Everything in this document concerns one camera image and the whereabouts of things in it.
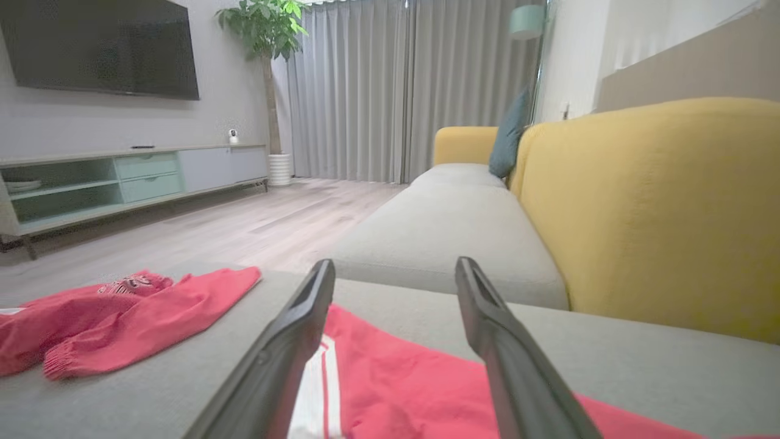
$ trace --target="tv stand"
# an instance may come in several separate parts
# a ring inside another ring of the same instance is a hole
[[[31,237],[75,223],[231,187],[268,190],[265,145],[154,148],[0,160],[0,234]],[[10,192],[6,181],[39,180]],[[0,239],[0,251],[19,244]]]

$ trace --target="gray wall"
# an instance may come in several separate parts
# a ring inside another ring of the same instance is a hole
[[[64,155],[132,145],[223,145],[268,139],[262,72],[216,23],[237,0],[176,0],[190,10],[200,101],[17,87],[0,34],[0,157]]]
[[[780,2],[717,27],[601,82],[596,112],[687,98],[780,102]]]

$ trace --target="television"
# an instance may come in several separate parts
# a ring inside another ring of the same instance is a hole
[[[198,100],[187,8],[166,0],[0,0],[21,87]]]

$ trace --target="wooden floor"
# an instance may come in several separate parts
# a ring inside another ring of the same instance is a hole
[[[290,187],[251,188],[158,206],[0,254],[0,308],[14,297],[198,259],[305,273],[350,229],[402,185],[294,179]]]

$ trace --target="red clothing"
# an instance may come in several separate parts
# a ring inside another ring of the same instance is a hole
[[[44,361],[49,380],[121,369],[207,329],[260,279],[256,267],[187,275],[141,272],[0,315],[0,376]]]
[[[697,434],[578,396],[605,439]],[[386,334],[333,305],[307,363],[290,437],[498,438],[484,365]]]

